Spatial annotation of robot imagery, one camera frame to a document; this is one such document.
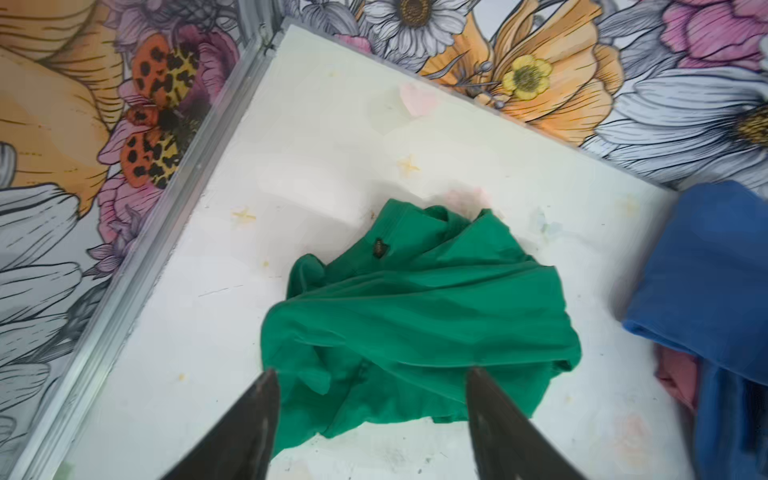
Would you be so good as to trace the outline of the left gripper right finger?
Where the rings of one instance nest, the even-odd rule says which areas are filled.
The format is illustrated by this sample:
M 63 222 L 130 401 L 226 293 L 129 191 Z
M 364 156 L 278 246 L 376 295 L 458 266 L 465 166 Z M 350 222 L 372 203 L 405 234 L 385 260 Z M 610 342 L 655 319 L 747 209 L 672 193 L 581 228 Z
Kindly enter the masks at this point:
M 582 479 L 479 367 L 467 373 L 466 403 L 477 474 L 480 479 Z

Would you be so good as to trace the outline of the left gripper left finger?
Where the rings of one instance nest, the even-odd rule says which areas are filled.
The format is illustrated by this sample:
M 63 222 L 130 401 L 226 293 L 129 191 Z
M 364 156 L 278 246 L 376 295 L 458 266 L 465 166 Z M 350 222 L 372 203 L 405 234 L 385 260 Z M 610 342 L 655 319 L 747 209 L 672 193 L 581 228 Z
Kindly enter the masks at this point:
M 277 373 L 263 372 L 164 480 L 262 480 L 278 427 Z

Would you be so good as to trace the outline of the green cloth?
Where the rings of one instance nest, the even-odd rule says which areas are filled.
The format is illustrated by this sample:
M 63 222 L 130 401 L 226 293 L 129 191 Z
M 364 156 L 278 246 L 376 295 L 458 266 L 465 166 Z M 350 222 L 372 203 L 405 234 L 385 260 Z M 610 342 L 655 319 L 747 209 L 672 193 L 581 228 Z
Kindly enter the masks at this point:
M 334 261 L 295 262 L 261 354 L 280 384 L 282 452 L 365 423 L 464 421 L 474 367 L 531 415 L 582 349 L 557 270 L 491 210 L 393 199 Z

